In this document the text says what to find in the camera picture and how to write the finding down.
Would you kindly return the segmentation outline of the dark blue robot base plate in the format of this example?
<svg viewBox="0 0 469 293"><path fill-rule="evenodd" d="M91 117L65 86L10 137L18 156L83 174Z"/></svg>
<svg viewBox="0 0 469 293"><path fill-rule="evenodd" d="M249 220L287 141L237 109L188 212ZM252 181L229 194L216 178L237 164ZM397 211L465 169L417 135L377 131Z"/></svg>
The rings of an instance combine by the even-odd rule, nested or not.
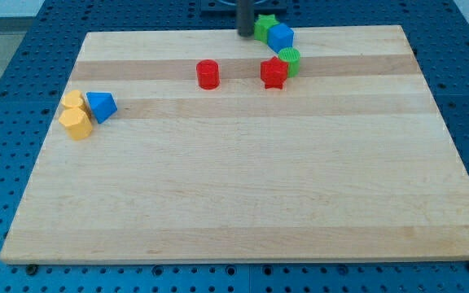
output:
<svg viewBox="0 0 469 293"><path fill-rule="evenodd" d="M254 0L253 10L257 14L281 13L287 10L288 0ZM236 12L236 0L199 0L200 13L212 14Z"/></svg>

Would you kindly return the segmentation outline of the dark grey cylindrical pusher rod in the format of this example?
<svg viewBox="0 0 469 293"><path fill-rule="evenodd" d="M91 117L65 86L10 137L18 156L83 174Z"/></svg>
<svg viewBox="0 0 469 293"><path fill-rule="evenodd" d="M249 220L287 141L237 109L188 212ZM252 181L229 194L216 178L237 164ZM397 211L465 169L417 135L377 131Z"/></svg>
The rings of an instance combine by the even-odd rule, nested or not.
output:
<svg viewBox="0 0 469 293"><path fill-rule="evenodd" d="M254 34L254 1L236 1L236 27L240 37L251 37Z"/></svg>

